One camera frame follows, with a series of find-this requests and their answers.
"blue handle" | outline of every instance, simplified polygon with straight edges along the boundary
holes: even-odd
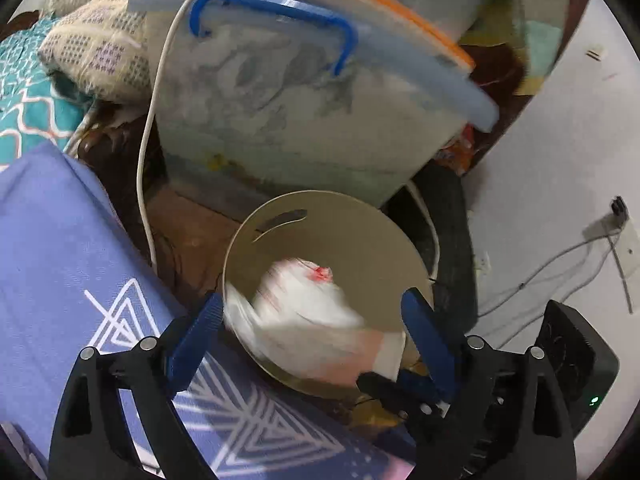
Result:
[[[211,0],[196,0],[189,16],[189,26],[195,36],[200,35],[200,15]],[[242,5],[253,10],[287,16],[295,20],[313,22],[324,26],[341,28],[344,33],[344,47],[334,67],[334,75],[339,75],[347,58],[358,44],[358,33],[350,22],[332,10],[317,7],[297,0],[222,0],[224,3]]]

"cable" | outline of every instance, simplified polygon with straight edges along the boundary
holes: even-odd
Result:
[[[142,225],[145,228],[146,242],[149,246],[149,257],[151,259],[151,267],[154,272],[158,273],[158,257],[156,255],[156,245],[154,244],[153,234],[151,232],[151,225],[149,224],[149,219],[146,216],[146,207],[145,207],[145,197],[142,189],[142,176],[145,167],[145,155],[146,155],[146,146],[149,142],[149,135],[151,134],[151,127],[154,122],[154,118],[156,116],[156,106],[158,104],[158,89],[160,88],[160,84],[162,82],[162,76],[164,75],[164,65],[166,63],[166,58],[171,50],[171,44],[174,40],[175,33],[180,26],[180,22],[182,21],[184,15],[187,13],[187,10],[190,8],[191,4],[194,0],[185,0],[184,3],[180,6],[178,13],[175,15],[175,18],[169,28],[169,32],[166,35],[166,40],[164,40],[164,46],[162,47],[162,54],[160,55],[160,61],[158,63],[158,73],[156,75],[156,82],[154,84],[154,89],[151,94],[151,103],[149,104],[149,113],[146,116],[146,124],[145,130],[142,134],[142,142],[140,142],[140,153],[138,154],[138,168],[136,170],[136,193],[138,196],[138,208],[140,209],[140,217],[142,218]]]
[[[434,245],[434,255],[433,255],[433,269],[431,269],[431,281],[435,282],[438,279],[438,266],[440,265],[440,240],[438,239],[438,233],[436,231],[436,226],[433,224],[433,220],[431,219],[431,215],[429,214],[429,209],[427,205],[424,203],[424,199],[420,194],[417,186],[414,184],[413,180],[409,180],[406,184],[404,184],[409,194],[414,199],[415,205],[418,206],[418,209],[424,216],[424,219],[427,221],[429,229],[431,229],[431,236],[433,237],[433,245]]]
[[[610,235],[606,235],[605,238],[608,238],[609,241],[611,242],[611,238]],[[602,257],[602,260],[600,261],[600,263],[598,264],[598,267],[596,269],[596,271],[590,276],[588,277],[588,279],[586,279],[585,281],[583,281],[580,285],[577,285],[576,287],[572,288],[572,290],[570,290],[567,294],[565,294],[562,297],[562,300],[559,301],[559,303],[564,303],[566,300],[568,300],[570,297],[572,297],[572,295],[574,295],[576,292],[578,292],[579,290],[583,290],[587,285],[589,285],[591,282],[593,282],[593,280],[595,280],[598,275],[600,274],[600,271],[602,270],[602,268],[604,267],[605,262],[607,261],[607,258],[609,257],[609,255],[613,252],[613,250],[616,248],[616,245],[618,244],[618,241],[620,240],[620,235],[618,235],[618,238],[616,239],[616,241],[614,243],[610,244],[609,249],[607,250],[607,252],[604,254],[604,256]],[[537,315],[535,318],[527,321],[523,326],[521,326],[516,332],[514,332],[513,334],[511,334],[509,336],[508,339],[506,339],[503,343],[501,343],[500,345],[497,346],[498,350],[501,350],[503,347],[505,347],[508,343],[510,343],[518,334],[520,334],[521,332],[523,332],[524,329],[528,328],[529,326],[531,326],[532,324],[534,324],[537,320],[539,320],[541,317],[544,317],[545,313],[542,312],[542,314]]]
[[[547,260],[543,265],[541,265],[540,267],[538,267],[538,269],[536,270],[536,272],[534,272],[532,275],[530,275],[526,280],[524,280],[522,283],[520,283],[520,285],[518,285],[518,287],[516,288],[516,290],[514,290],[510,295],[508,295],[506,298],[504,298],[504,300],[502,300],[500,303],[498,303],[495,306],[492,306],[489,310],[483,312],[482,314],[480,314],[478,317],[484,317],[487,316],[488,314],[491,314],[492,312],[494,312],[495,310],[498,310],[501,306],[503,306],[505,303],[507,303],[511,298],[513,298],[516,294],[518,294],[521,290],[524,290],[524,288],[529,285],[529,283],[531,283],[533,281],[533,279],[540,274],[540,272],[542,272],[543,270],[545,270],[549,265],[551,265],[554,261],[556,261],[558,258],[561,258],[562,256],[564,256],[565,254],[571,253],[572,251],[575,251],[576,249],[579,249],[581,247],[584,247],[585,245],[589,245],[593,242],[596,242],[597,240],[604,240],[605,238],[609,238],[610,235],[612,233],[607,233],[605,235],[600,235],[600,236],[596,236],[595,238],[590,238],[589,240],[585,240],[583,242],[580,242],[579,244],[575,244],[567,249],[565,249],[564,251],[562,251],[561,253],[556,254],[556,256],[554,256],[553,258],[550,258],[549,260]]]

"white geometric pattern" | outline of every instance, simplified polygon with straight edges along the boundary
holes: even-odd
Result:
[[[104,317],[88,344],[101,353],[109,353],[105,346],[130,349],[144,336],[160,335],[135,278],[122,287],[108,310],[88,290],[84,295]],[[132,300],[142,308],[134,309]],[[140,311],[146,331],[136,315]],[[284,470],[345,451],[335,437],[255,384],[243,389],[244,395],[220,363],[206,354],[189,389],[174,400],[185,428],[197,441],[199,434],[208,432],[222,443],[210,462],[219,478]],[[210,447],[212,439],[206,441]],[[145,452],[145,463],[151,465],[152,454]]]

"crumpled white paper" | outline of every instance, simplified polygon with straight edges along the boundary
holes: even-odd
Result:
[[[253,306],[230,283],[225,299],[225,323],[245,348],[297,377],[355,386],[364,371],[398,376],[406,335],[367,329],[327,267],[279,262]]]

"blue bed sheet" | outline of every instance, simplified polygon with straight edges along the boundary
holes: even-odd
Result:
[[[0,254],[0,417],[46,460],[80,349],[129,349],[183,309],[90,170],[49,143],[0,174]],[[219,478],[398,480],[408,471],[313,407],[275,394],[218,343],[174,402]],[[124,407],[143,463],[157,466],[130,399]]]

